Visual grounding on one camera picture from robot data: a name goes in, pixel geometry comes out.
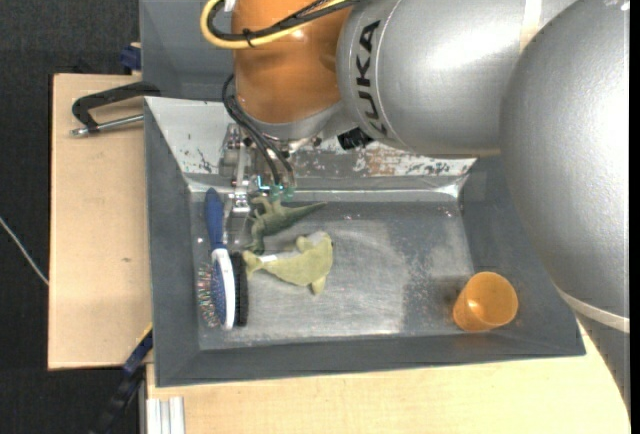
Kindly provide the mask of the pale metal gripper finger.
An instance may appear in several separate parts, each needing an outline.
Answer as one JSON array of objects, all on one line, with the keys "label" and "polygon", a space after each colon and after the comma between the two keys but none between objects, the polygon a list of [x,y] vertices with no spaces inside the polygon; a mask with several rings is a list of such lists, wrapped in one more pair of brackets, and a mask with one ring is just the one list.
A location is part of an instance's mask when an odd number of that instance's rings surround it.
[{"label": "pale metal gripper finger", "polygon": [[232,194],[223,195],[223,242],[229,247],[233,243],[232,218],[233,218],[234,196]]},{"label": "pale metal gripper finger", "polygon": [[246,245],[251,240],[251,205],[246,194],[235,197],[235,244]]}]

